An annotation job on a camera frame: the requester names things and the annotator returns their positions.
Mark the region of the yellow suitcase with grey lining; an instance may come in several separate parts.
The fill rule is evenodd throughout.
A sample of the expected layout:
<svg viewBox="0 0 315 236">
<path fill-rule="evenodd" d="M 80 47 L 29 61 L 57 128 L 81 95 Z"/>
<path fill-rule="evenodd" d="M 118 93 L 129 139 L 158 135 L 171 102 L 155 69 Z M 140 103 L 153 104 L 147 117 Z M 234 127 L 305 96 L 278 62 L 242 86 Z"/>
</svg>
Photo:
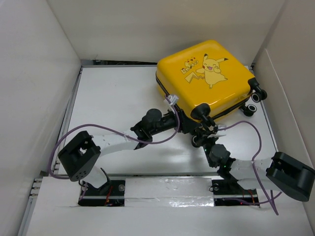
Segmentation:
<svg viewBox="0 0 315 236">
<path fill-rule="evenodd" d="M 192 145 L 200 147 L 215 128 L 216 120 L 241 109 L 247 116 L 255 110 L 246 105 L 267 98 L 255 76 L 227 49 L 208 40 L 174 53 L 157 63 L 156 82 L 163 95 L 175 94 L 175 105 L 200 126 Z"/>
</svg>

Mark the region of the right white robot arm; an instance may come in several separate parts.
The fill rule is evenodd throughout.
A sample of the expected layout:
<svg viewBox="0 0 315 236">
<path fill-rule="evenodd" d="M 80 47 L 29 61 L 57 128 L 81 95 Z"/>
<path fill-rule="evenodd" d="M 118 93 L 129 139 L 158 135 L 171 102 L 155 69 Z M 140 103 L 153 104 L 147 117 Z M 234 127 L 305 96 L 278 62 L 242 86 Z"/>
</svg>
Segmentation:
<svg viewBox="0 0 315 236">
<path fill-rule="evenodd" d="M 230 157 L 231 153 L 222 144 L 203 145 L 210 167 L 227 181 L 232 193 L 243 189 L 265 189 L 285 193 L 300 202 L 310 199 L 315 182 L 315 170 L 284 152 L 258 160 L 240 160 Z"/>
</svg>

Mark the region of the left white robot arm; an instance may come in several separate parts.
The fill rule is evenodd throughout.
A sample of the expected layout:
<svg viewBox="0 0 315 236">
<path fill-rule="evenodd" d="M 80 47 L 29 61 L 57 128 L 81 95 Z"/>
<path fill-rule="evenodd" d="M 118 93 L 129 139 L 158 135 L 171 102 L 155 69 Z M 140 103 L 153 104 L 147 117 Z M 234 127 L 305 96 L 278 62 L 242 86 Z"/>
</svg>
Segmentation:
<svg viewBox="0 0 315 236">
<path fill-rule="evenodd" d="M 182 109 L 165 115 L 150 109 L 142 119 L 123 135 L 92 136 L 81 131 L 58 153 L 69 179 L 83 181 L 95 194 L 105 195 L 110 189 L 110 179 L 102 168 L 95 166 L 99 157 L 122 150 L 137 150 L 152 142 L 153 136 L 175 129 L 184 134 L 193 132 L 200 124 L 188 118 Z"/>
</svg>

